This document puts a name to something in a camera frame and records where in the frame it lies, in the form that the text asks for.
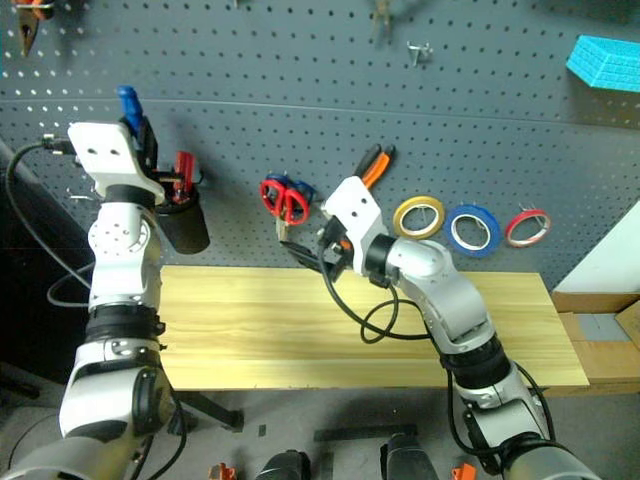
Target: white wall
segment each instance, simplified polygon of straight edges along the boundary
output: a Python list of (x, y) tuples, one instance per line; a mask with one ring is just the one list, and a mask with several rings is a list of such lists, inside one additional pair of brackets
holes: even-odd
[(640, 292), (640, 202), (556, 287), (559, 292)]

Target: pliers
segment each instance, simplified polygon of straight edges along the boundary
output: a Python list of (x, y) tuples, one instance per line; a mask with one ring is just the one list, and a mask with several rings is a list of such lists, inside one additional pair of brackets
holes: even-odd
[(53, 17), (53, 0), (13, 0), (18, 9), (22, 55), (27, 56), (38, 33), (40, 20)]
[(362, 182), (371, 190), (373, 185), (389, 168), (395, 151), (396, 148), (393, 145), (389, 145), (382, 150), (380, 144), (376, 143), (364, 154), (353, 174), (362, 178)]

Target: wooden board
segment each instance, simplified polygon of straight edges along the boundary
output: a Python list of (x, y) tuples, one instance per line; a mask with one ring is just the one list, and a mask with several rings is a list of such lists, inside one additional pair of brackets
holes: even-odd
[(549, 397), (576, 397), (594, 395), (629, 395), (640, 392), (640, 382), (594, 383), (582, 387), (551, 387), (544, 391)]
[[(587, 385), (538, 274), (468, 273), (483, 294), (507, 353), (540, 385)], [(446, 384), (429, 341), (365, 345), (322, 278), (302, 269), (168, 266), (160, 315), (162, 359), (178, 389), (438, 386)], [(389, 298), (352, 272), (337, 284), (364, 315)], [(389, 310), (376, 315), (383, 325)], [(394, 331), (423, 333), (401, 308)]]

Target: black cable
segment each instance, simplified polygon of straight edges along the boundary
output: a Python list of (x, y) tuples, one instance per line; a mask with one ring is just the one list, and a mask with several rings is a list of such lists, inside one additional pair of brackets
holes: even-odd
[(15, 199), (13, 186), (15, 183), (16, 167), (18, 166), (18, 163), (20, 163), (20, 161), (22, 160), (22, 157), (24, 157), (30, 151), (36, 150), (38, 148), (44, 148), (43, 144), (39, 142), (39, 143), (31, 143), (29, 145), (25, 145), (20, 149), (18, 149), (18, 151), (15, 153), (15, 155), (9, 162), (9, 166), (7, 167), (7, 173), (4, 178), (4, 186), (5, 186), (5, 190), (7, 191), (7, 197), (9, 198), (9, 203), (11, 204), (11, 207), (13, 208), (13, 211), (15, 212), (16, 216), (20, 219), (20, 221), (22, 222), (24, 227), (27, 229), (27, 231), (31, 234), (31, 236), (35, 238), (35, 240), (40, 244), (43, 250), (47, 252), (51, 256), (51, 258), (53, 258), (56, 262), (58, 262), (58, 264), (62, 268), (64, 268), (72, 277), (78, 280), (82, 285), (84, 285), (87, 288), (91, 288), (91, 285), (89, 285), (89, 282), (87, 282), (84, 278), (82, 278), (82, 276), (79, 273), (77, 273), (71, 266), (69, 266), (67, 262), (65, 262), (62, 258), (60, 258), (58, 254), (54, 252), (53, 249), (49, 247), (49, 245), (46, 244), (46, 242), (42, 239), (42, 237), (38, 234), (38, 232), (35, 231), (35, 229), (31, 225), (27, 217), (24, 215), (24, 213), (22, 213), (22, 210), (20, 209), (18, 202)]
[(400, 305), (400, 302), (398, 301), (398, 292), (396, 292), (396, 289), (393, 288), (393, 285), (389, 285), (389, 290), (391, 291), (391, 296), (393, 296), (393, 300), (390, 300), (391, 304), (393, 305), (393, 311), (391, 312), (391, 318), (389, 319), (389, 323), (384, 329), (384, 332), (373, 338), (367, 338), (367, 336), (365, 335), (365, 331), (367, 329), (366, 326), (369, 325), (369, 319), (371, 318), (373, 313), (375, 313), (375, 309), (372, 309), (367, 314), (367, 316), (363, 318), (364, 323), (360, 325), (360, 340), (362, 340), (367, 345), (378, 343), (380, 340), (382, 340), (387, 335), (389, 335), (389, 332), (391, 332), (391, 329), (393, 328), (393, 326), (396, 324), (396, 321), (398, 320), (398, 307)]
[[(551, 411), (549, 410), (549, 404), (547, 403), (547, 399), (544, 397), (542, 390), (540, 389), (536, 381), (533, 379), (531, 374), (529, 374), (529, 372), (527, 372), (523, 367), (521, 367), (517, 363), (516, 363), (516, 367), (529, 381), (529, 383), (531, 384), (531, 387), (533, 388), (536, 395), (540, 399), (540, 403), (542, 403), (542, 410), (547, 420), (547, 429), (549, 430), (549, 439), (551, 440), (551, 442), (555, 442), (556, 432), (555, 432), (555, 427), (553, 425), (553, 419), (551, 418)], [(460, 435), (458, 434), (458, 429), (456, 427), (455, 419), (453, 416), (453, 374), (449, 370), (447, 370), (447, 417), (449, 420), (449, 428), (451, 430), (451, 435), (453, 436), (453, 440), (456, 442), (456, 445), (458, 445), (458, 447), (460, 447), (460, 450), (462, 450), (463, 452), (469, 455), (483, 457), (483, 456), (489, 456), (489, 455), (497, 455), (502, 453), (505, 450), (506, 448), (505, 445), (499, 446), (499, 447), (481, 449), (481, 448), (469, 447), (468, 445), (465, 445), (465, 443), (462, 441), (462, 439), (460, 438)]]
[(138, 464), (136, 465), (136, 468), (131, 474), (131, 478), (129, 480), (138, 480), (140, 472), (142, 472), (142, 468), (144, 467), (144, 464), (147, 461), (147, 457), (149, 456), (151, 445), (153, 445), (153, 435), (147, 437), (146, 443), (144, 445), (144, 450), (142, 451), (142, 457), (140, 457), (140, 460), (138, 461)]
[[(96, 262), (91, 262), (85, 265), (84, 267), (80, 267), (78, 270), (76, 270), (76, 272), (78, 273), (86, 272), (87, 270), (93, 268), (95, 264)], [(64, 277), (59, 278), (58, 280), (55, 281), (53, 285), (49, 287), (49, 289), (47, 290), (47, 300), (51, 305), (54, 305), (56, 307), (62, 307), (62, 308), (88, 308), (89, 307), (88, 303), (67, 302), (67, 301), (58, 300), (57, 298), (55, 298), (54, 296), (55, 293), (62, 287), (62, 285), (64, 285), (66, 282), (68, 282), (72, 278), (73, 277), (71, 276), (71, 274), (67, 273)]]
[[(387, 305), (393, 305), (394, 308), (396, 308), (400, 303), (406, 303), (407, 305), (411, 305), (411, 306), (415, 307), (416, 310), (418, 310), (418, 312), (420, 312), (420, 315), (422, 315), (422, 312), (420, 311), (420, 307), (418, 307), (418, 305), (415, 302), (412, 302), (411, 300), (405, 300), (404, 298), (397, 299), (397, 301), (396, 301), (397, 295), (395, 293), (395, 289), (391, 291), (391, 294), (394, 295), (394, 300), (387, 300), (386, 302), (382, 302), (382, 303), (378, 304), (377, 306), (375, 306), (374, 308), (372, 308), (369, 311), (369, 313), (367, 313), (367, 316), (364, 317), (365, 323), (368, 323), (369, 319), (371, 319), (373, 314), (376, 313), (378, 310), (386, 307)], [(387, 333), (390, 332), (391, 329), (393, 328), (393, 326), (395, 325), (395, 323), (396, 323), (395, 320), (393, 321), (393, 323), (389, 322), (389, 325), (387, 325), (387, 328), (385, 328), (385, 332), (387, 332)], [(367, 338), (365, 336), (365, 330), (366, 330), (365, 326), (361, 325), (360, 326), (360, 339), (364, 343), (367, 343), (367, 344), (372, 344), (372, 343), (379, 342), (380, 340), (382, 340), (386, 336), (386, 333), (385, 333), (385, 335), (378, 335), (377, 337), (374, 337), (374, 338)]]
[(449, 429), (451, 430), (451, 436), (456, 442), (456, 445), (464, 453), (469, 455), (475, 455), (476, 457), (486, 457), (489, 455), (497, 455), (504, 451), (505, 447), (492, 447), (492, 448), (473, 448), (466, 445), (460, 435), (458, 434), (458, 428), (456, 427), (456, 421), (453, 417), (453, 374), (447, 370), (447, 420), (449, 421)]
[[(338, 307), (340, 307), (340, 309), (346, 313), (352, 320), (354, 320), (356, 323), (358, 323), (360, 325), (360, 327), (362, 328), (366, 328), (371, 330), (372, 332), (377, 333), (378, 335), (383, 335), (383, 337), (387, 337), (387, 338), (395, 338), (396, 340), (426, 340), (431, 338), (431, 335), (427, 334), (420, 334), (420, 335), (403, 335), (400, 333), (393, 333), (391, 331), (387, 331), (387, 329), (381, 329), (376, 327), (375, 325), (371, 325), (370, 323), (368, 323), (367, 321), (365, 321), (364, 319), (360, 318), (358, 316), (357, 313), (355, 313), (353, 310), (351, 310), (346, 303), (344, 303), (344, 301), (342, 300), (342, 298), (340, 298), (340, 295), (338, 295), (338, 292), (336, 291), (336, 289), (333, 286), (333, 283), (331, 282), (331, 279), (329, 278), (329, 271), (327, 269), (327, 264), (323, 261), (324, 260), (324, 252), (326, 250), (326, 247), (324, 246), (319, 246), (318, 247), (318, 266), (320, 267), (320, 273), (322, 273), (322, 279), (324, 280), (324, 284), (327, 287), (327, 290), (329, 291), (329, 295), (331, 295), (331, 298), (333, 298), (333, 301), (336, 302), (336, 304), (338, 305)], [(393, 287), (390, 286), (391, 290), (391, 294), (394, 295), (395, 293), (395, 289), (393, 289)], [(394, 312), (391, 315), (391, 319), (389, 320), (389, 324), (395, 324), (397, 317), (398, 317), (398, 309), (397, 309), (397, 303), (398, 302), (398, 296), (397, 294), (394, 295), (394, 299), (392, 300), (392, 302), (395, 304), (395, 308), (394, 308)]]
[(176, 449), (173, 456), (169, 459), (169, 461), (167, 461), (167, 463), (160, 467), (160, 469), (156, 473), (151, 475), (147, 480), (156, 480), (157, 478), (160, 478), (162, 475), (164, 475), (166, 471), (169, 470), (174, 463), (176, 463), (180, 455), (182, 455), (184, 447), (187, 445), (187, 422), (184, 418), (182, 403), (180, 403), (180, 400), (178, 399), (178, 396), (176, 395), (173, 387), (170, 386), (169, 388), (171, 389), (171, 398), (173, 399), (173, 403), (176, 404), (176, 410), (178, 411), (178, 418), (180, 420), (180, 443), (178, 444), (178, 448)]
[(20, 443), (25, 439), (25, 437), (27, 435), (29, 435), (29, 433), (36, 428), (38, 425), (40, 425), (42, 422), (44, 422), (45, 420), (47, 420), (48, 418), (51, 417), (57, 417), (58, 414), (57, 413), (51, 413), (49, 415), (45, 415), (44, 417), (42, 417), (40, 420), (38, 420), (37, 422), (35, 422), (33, 425), (31, 425), (29, 428), (27, 428), (24, 433), (22, 435), (20, 435), (18, 437), (18, 440), (16, 441), (16, 443), (13, 445), (13, 448), (11, 449), (11, 453), (9, 453), (9, 460), (7, 461), (7, 470), (11, 470), (11, 465), (13, 463), (13, 457), (16, 454), (16, 450), (18, 449), (18, 445), (20, 445)]
[(533, 376), (529, 372), (527, 372), (524, 369), (524, 367), (519, 365), (517, 362), (514, 362), (514, 363), (516, 364), (516, 367), (518, 367), (518, 370), (520, 370), (520, 373), (522, 373), (522, 375), (524, 375), (525, 378), (529, 381), (529, 383), (531, 384), (531, 388), (533, 388), (533, 391), (536, 392), (536, 395), (540, 399), (540, 403), (542, 404), (542, 411), (544, 412), (544, 416), (547, 420), (547, 430), (549, 430), (549, 439), (552, 442), (555, 442), (556, 429), (553, 425), (553, 418), (551, 417), (551, 410), (549, 409), (549, 404), (547, 403), (547, 399), (544, 397), (542, 390), (540, 389), (536, 381), (533, 379)]

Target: orange clip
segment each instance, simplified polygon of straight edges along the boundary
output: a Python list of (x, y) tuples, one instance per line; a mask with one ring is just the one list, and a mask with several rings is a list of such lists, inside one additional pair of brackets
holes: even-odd
[(236, 478), (236, 469), (227, 468), (224, 463), (219, 463), (209, 469), (209, 480), (236, 480)]
[(463, 463), (460, 468), (451, 470), (453, 480), (476, 480), (476, 468), (468, 463)]

